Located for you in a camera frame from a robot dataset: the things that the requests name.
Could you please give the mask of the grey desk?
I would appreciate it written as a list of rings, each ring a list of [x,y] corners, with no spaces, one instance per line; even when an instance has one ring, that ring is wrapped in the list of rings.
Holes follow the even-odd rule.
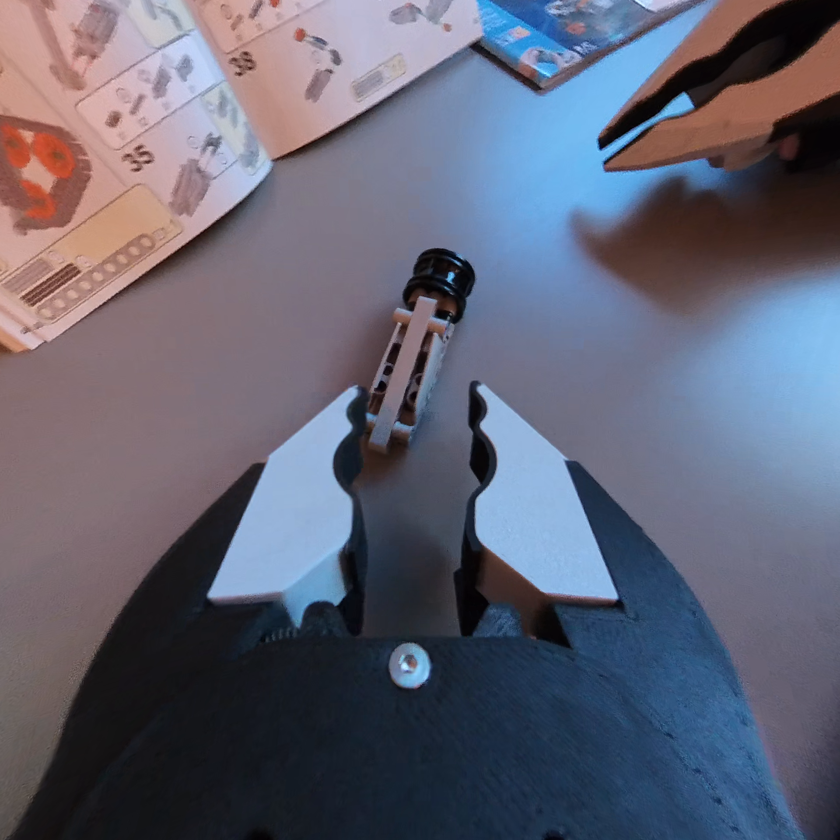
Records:
[[[458,630],[469,383],[581,462],[728,646],[794,818],[838,835],[838,171],[605,173],[704,3],[539,94],[466,51],[279,161],[55,341],[2,354],[2,838],[169,546],[349,385],[417,255],[477,282],[409,450],[366,458],[364,630]]]

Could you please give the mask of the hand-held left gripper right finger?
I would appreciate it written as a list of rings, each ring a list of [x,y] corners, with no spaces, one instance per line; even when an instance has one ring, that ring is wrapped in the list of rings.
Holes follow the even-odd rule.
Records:
[[[455,573],[458,626],[478,634],[492,605],[539,636],[556,605],[620,604],[571,462],[488,385],[469,386],[469,467],[478,480]]]

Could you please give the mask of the open building instruction booklet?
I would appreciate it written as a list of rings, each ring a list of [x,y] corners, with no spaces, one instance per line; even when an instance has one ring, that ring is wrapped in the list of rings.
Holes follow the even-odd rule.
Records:
[[[481,36],[473,1],[2,2],[2,346],[55,339]]]

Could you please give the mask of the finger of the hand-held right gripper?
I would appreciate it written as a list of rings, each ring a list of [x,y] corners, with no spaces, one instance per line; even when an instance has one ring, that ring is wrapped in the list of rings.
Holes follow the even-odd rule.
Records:
[[[777,152],[793,170],[838,155],[838,41],[818,40],[780,69],[750,80],[739,72],[770,55],[771,42],[749,50],[708,84],[712,96],[687,112],[652,122],[608,157],[605,172],[640,172],[707,159],[734,172]]]
[[[718,2],[675,51],[625,103],[598,138],[603,150],[657,117],[679,95],[694,108],[716,91],[720,79],[749,50],[771,42],[770,55],[739,72],[750,80],[780,69],[818,40],[838,41],[839,3],[830,1]]]

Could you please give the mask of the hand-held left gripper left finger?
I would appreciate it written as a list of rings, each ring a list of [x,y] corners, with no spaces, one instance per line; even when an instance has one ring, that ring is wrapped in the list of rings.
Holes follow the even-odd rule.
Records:
[[[279,446],[209,588],[216,606],[277,603],[295,628],[311,604],[337,606],[352,635],[364,614],[366,536],[353,491],[368,395],[353,385]]]

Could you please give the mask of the blue leaflet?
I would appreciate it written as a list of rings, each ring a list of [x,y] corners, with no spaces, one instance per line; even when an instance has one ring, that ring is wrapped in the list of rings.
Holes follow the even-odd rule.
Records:
[[[546,91],[699,1],[478,1],[490,56]]]

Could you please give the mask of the grey brick assembly black wheel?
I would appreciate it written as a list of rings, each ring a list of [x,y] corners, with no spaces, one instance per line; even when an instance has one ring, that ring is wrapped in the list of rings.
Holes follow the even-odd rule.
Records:
[[[383,454],[391,444],[411,443],[475,283],[472,265],[452,250],[429,248],[416,259],[371,385],[370,449]]]

